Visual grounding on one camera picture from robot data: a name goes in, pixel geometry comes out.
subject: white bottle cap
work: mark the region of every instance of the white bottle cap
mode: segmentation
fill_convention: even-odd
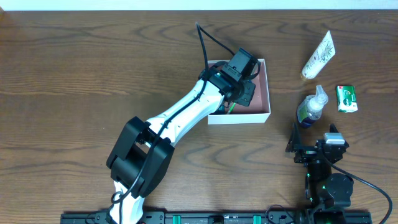
[[[323,106],[328,103],[328,95],[321,85],[317,85],[317,94],[308,102],[308,108],[313,112],[321,111]]]

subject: green and white box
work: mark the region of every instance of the green and white box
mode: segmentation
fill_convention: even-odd
[[[352,113],[358,110],[354,86],[337,86],[338,111]]]

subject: white box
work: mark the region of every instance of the white box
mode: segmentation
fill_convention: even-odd
[[[260,73],[252,80],[256,84],[254,96],[249,106],[236,104],[231,114],[211,114],[208,116],[208,124],[248,124],[264,123],[271,115],[271,106],[269,103],[268,81],[266,72],[266,61],[261,62]],[[208,61],[209,66],[218,62],[218,60]]]

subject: white background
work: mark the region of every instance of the white background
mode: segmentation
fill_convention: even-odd
[[[0,0],[5,11],[398,9],[398,0]]]

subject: wooden table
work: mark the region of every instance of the wooden table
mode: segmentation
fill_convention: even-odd
[[[195,21],[233,50],[266,59],[265,124],[208,126],[177,144],[146,205],[167,210],[265,210],[303,201],[305,169],[284,150],[296,107],[321,84],[329,103],[303,133],[335,123],[349,142],[337,165],[398,202],[397,11],[7,12],[0,22],[0,223],[58,223],[65,211],[110,206],[106,159],[125,122],[166,110],[195,84],[203,55]],[[311,82],[300,71],[331,30],[336,55]],[[230,58],[205,40],[210,60]],[[354,85],[359,111],[337,112]],[[374,223],[387,210],[354,184],[351,208]],[[396,209],[389,223],[398,223]]]

